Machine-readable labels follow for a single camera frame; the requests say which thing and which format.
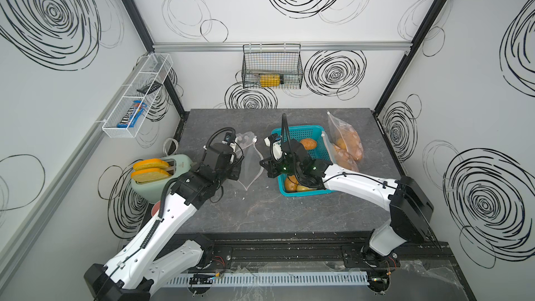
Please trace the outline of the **clear zipper bag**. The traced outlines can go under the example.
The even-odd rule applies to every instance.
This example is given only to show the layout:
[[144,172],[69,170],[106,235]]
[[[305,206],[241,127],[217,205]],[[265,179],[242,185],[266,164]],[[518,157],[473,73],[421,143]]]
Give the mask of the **clear zipper bag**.
[[348,169],[351,171],[358,172],[358,164],[353,160],[352,156],[344,149],[332,144],[329,140],[329,137],[325,131],[321,133],[322,140],[327,149],[330,160],[340,166],[341,168]]
[[263,173],[263,168],[260,166],[263,155],[256,147],[258,137],[253,132],[239,133],[236,140],[241,147],[238,155],[244,156],[244,159],[241,164],[240,178],[228,183],[235,190],[248,191]]
[[349,123],[327,113],[333,143],[340,149],[345,150],[353,160],[360,162],[364,157],[364,148],[358,132]]

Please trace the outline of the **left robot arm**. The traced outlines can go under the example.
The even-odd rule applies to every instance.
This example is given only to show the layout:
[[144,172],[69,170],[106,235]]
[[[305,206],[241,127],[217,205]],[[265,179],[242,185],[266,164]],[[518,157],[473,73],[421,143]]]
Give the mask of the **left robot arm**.
[[237,143],[208,143],[200,165],[172,178],[162,190],[155,216],[117,255],[84,274],[94,300],[150,300],[167,282],[194,267],[210,264],[213,242],[192,236],[160,256],[175,233],[217,191],[224,181],[237,180],[243,152]]

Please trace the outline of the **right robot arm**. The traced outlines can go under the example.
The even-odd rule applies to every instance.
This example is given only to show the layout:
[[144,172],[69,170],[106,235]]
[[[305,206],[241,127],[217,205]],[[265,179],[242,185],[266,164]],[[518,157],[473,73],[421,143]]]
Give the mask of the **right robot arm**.
[[311,191],[342,192],[371,202],[390,214],[390,219],[372,231],[361,253],[367,260],[383,260],[406,242],[422,244],[436,238],[430,226],[433,204],[414,179],[379,178],[313,159],[302,143],[270,135],[265,139],[270,156],[260,161],[267,176],[284,175],[290,183]]

